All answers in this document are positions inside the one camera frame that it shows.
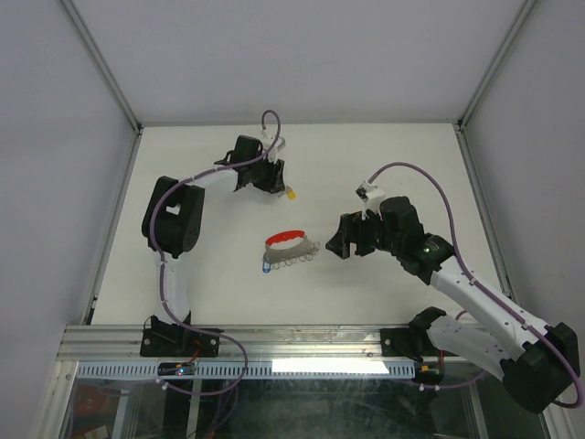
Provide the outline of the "yellow tag silver key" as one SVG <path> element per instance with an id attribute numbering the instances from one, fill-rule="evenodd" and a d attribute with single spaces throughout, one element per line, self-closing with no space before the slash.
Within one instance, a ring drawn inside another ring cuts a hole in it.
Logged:
<path id="1" fill-rule="evenodd" d="M 296 199 L 296 193 L 294 192 L 294 190 L 290 187 L 287 186 L 285 188 L 285 195 L 289 200 L 295 200 Z"/>

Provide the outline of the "red handled keyring holder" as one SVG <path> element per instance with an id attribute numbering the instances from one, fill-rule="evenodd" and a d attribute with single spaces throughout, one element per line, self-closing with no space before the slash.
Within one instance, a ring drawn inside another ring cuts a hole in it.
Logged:
<path id="1" fill-rule="evenodd" d="M 270 236 L 264 242 L 262 259 L 272 263 L 272 270 L 309 262 L 320 251 L 319 241 L 308 238 L 304 230 L 286 230 Z"/>

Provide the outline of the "blue tag key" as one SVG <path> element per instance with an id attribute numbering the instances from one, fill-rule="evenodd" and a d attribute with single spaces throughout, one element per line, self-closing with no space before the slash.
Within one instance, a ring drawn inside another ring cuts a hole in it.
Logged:
<path id="1" fill-rule="evenodd" d="M 270 273 L 272 270 L 272 263 L 266 259 L 262 260 L 262 271 L 266 274 Z"/>

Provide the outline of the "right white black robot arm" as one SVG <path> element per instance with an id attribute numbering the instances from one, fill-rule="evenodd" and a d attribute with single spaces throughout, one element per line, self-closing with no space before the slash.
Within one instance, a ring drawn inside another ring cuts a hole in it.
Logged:
<path id="1" fill-rule="evenodd" d="M 539 414 L 580 377 L 579 342 L 566 324 L 531 315 L 465 271 L 453 246 L 426 232 L 406 197 L 387 198 L 377 210 L 346 213 L 326 249 L 345 260 L 388 252 L 409 274 L 450 297 L 480 329 L 428 307 L 409 322 L 409 345 L 420 354 L 435 348 L 467 359 L 500 380 L 510 397 Z"/>

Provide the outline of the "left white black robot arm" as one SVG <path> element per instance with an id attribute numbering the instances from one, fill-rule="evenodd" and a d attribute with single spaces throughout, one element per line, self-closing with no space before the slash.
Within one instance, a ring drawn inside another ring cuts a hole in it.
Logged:
<path id="1" fill-rule="evenodd" d="M 200 236 L 206 193 L 238 191 L 248 185 L 270 195 L 285 191 L 284 161 L 278 154 L 285 140 L 241 135 L 233 149 L 200 177 L 167 176 L 155 183 L 142 222 L 142 234 L 154 253 L 158 298 L 156 311 L 143 326 L 140 355 L 189 357 L 192 361 L 218 355 L 220 331 L 192 331 L 188 299 L 187 259 Z"/>

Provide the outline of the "right aluminium frame post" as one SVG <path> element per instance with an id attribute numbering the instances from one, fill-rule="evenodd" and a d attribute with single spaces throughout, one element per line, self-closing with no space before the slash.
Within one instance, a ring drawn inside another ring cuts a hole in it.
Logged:
<path id="1" fill-rule="evenodd" d="M 490 59 L 482 78 L 475 88 L 470 101 L 465 107 L 461 117 L 458 119 L 458 126 L 461 130 L 464 130 L 473 119 L 474 114 L 481 106 L 490 88 L 494 85 L 496 78 L 504 67 L 516 42 L 521 36 L 527 21 L 538 4 L 538 0 L 524 0 L 520 3 L 520 6 L 504 33 L 494 55 Z"/>

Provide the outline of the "aluminium frame post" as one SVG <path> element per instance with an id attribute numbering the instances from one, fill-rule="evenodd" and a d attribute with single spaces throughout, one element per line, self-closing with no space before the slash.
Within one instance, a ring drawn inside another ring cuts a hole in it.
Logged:
<path id="1" fill-rule="evenodd" d="M 103 56 L 76 3 L 71 0 L 58 0 L 57 4 L 61 8 L 64 16 L 68 19 L 74 33 L 80 41 L 80 44 L 86 51 L 90 62 L 100 76 L 113 101 L 122 112 L 125 121 L 130 125 L 135 134 L 140 134 L 143 130 L 143 126 L 139 122 L 132 106 L 125 97 L 119 82 L 116 80 L 112 69 Z"/>
<path id="2" fill-rule="evenodd" d="M 516 42 L 521 36 L 527 21 L 538 4 L 538 0 L 524 0 L 520 3 L 520 6 L 504 33 L 494 55 L 490 59 L 482 78 L 475 88 L 470 101 L 465 107 L 461 117 L 458 119 L 458 126 L 461 130 L 464 130 L 473 119 L 474 114 L 481 106 L 490 88 L 494 85 L 496 78 L 504 67 Z"/>

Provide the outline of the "left aluminium frame post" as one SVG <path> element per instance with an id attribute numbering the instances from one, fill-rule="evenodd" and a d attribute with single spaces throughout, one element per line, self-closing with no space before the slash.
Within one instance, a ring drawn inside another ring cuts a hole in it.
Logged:
<path id="1" fill-rule="evenodd" d="M 125 97 L 119 82 L 116 80 L 112 69 L 103 56 L 76 3 L 71 0 L 58 0 L 57 4 L 61 8 L 64 16 L 68 19 L 74 33 L 80 41 L 80 44 L 86 51 L 90 62 L 100 76 L 113 101 L 122 112 L 125 121 L 130 125 L 135 134 L 140 134 L 143 130 L 143 126 L 139 122 L 132 106 Z"/>

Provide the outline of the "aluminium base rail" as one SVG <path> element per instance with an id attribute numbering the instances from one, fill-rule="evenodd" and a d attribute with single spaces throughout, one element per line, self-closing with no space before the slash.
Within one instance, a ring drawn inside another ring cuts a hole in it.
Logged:
<path id="1" fill-rule="evenodd" d="M 404 325 L 385 326 L 220 326 L 211 337 L 189 332 L 161 337 L 139 325 L 68 326 L 58 360 L 221 359 L 241 361 L 274 358 L 404 359 L 395 342 L 406 339 Z"/>

